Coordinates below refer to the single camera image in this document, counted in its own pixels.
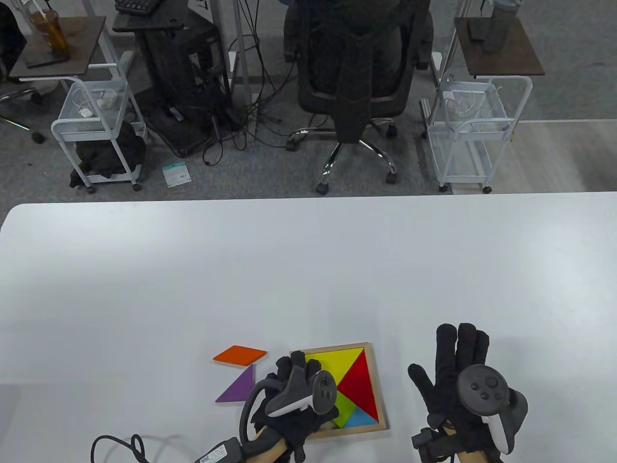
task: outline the tangram puzzle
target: tangram puzzle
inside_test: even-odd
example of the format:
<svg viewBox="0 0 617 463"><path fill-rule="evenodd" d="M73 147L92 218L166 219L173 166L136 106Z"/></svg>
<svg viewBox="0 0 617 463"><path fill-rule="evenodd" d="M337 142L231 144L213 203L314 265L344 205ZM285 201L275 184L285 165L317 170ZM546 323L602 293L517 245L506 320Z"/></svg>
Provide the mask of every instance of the tangram puzzle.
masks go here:
<svg viewBox="0 0 617 463"><path fill-rule="evenodd" d="M370 343L348 344L303 351L307 361L316 359L337 385L339 417L311 436L322 438L387 429L383 397Z"/></svg>
<svg viewBox="0 0 617 463"><path fill-rule="evenodd" d="M225 352L213 358L215 362L221 362L228 365L236 365L239 367L248 367L242 374L229 386L224 393L216 400L217 404L231 402L246 402L249 394L255 387L255 365L266 351L257 349L245 348L242 346L232 346Z"/></svg>

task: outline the black bag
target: black bag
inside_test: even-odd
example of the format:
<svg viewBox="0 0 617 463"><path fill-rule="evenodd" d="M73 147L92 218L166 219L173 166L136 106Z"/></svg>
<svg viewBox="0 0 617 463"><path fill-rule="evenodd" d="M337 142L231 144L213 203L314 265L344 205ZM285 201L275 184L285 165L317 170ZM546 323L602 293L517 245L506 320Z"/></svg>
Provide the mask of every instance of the black bag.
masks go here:
<svg viewBox="0 0 617 463"><path fill-rule="evenodd" d="M26 39L17 26L17 21L11 9L0 2L0 61L7 74L17 62L26 46Z"/></svg>
<svg viewBox="0 0 617 463"><path fill-rule="evenodd" d="M146 142L135 134L133 127L128 122L122 122L117 142L131 171L135 170L138 164L143 164ZM76 151L81 160L79 167L86 175L102 175L105 178L111 178L115 173L126 173L112 142L109 140L79 141ZM71 172L69 185L71 188L83 185L83 181L75 169Z"/></svg>

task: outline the white floor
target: white floor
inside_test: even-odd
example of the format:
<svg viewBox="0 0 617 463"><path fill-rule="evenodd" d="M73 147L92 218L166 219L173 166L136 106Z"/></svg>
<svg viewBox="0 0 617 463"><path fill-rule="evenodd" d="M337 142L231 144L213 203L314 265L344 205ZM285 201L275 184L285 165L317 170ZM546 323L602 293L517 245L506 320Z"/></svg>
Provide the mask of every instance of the white floor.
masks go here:
<svg viewBox="0 0 617 463"><path fill-rule="evenodd" d="M617 120L521 122L492 187L492 194L617 191ZM482 193L475 184L452 191Z"/></svg>

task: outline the blue triangle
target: blue triangle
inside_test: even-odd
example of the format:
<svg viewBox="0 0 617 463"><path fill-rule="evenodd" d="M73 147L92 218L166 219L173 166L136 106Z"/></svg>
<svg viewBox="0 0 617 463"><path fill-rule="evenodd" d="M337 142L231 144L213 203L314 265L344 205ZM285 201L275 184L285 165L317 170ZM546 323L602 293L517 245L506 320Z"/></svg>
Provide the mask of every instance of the blue triangle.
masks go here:
<svg viewBox="0 0 617 463"><path fill-rule="evenodd" d="M356 407L354 413L351 415L351 418L347 420L344 428L357 428L359 426L372 426L379 424L375 419L368 415L364 410L360 407Z"/></svg>

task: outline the computer tower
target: computer tower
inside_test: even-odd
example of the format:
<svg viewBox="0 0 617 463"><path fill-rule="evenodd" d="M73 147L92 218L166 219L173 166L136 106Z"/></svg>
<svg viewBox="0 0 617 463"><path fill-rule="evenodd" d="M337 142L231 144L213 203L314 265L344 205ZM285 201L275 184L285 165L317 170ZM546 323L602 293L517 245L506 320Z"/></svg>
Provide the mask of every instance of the computer tower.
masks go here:
<svg viewBox="0 0 617 463"><path fill-rule="evenodd" d="M231 107L218 28L190 10L183 29L145 34L163 95L156 98L201 129Z"/></svg>

